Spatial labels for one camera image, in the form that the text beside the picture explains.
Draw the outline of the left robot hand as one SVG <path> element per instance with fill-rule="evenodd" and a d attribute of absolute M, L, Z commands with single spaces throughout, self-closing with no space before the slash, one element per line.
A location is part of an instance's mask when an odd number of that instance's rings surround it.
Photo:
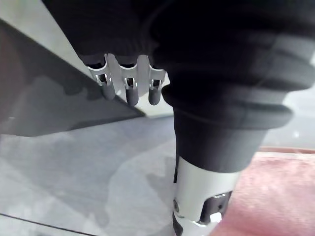
<path fill-rule="evenodd" d="M 172 223 L 207 236 L 267 132 L 292 118 L 288 93 L 315 82 L 312 0 L 46 0 L 93 79 L 112 96 L 107 54 L 137 103 L 138 56 L 149 59 L 149 102 L 174 112 Z"/>

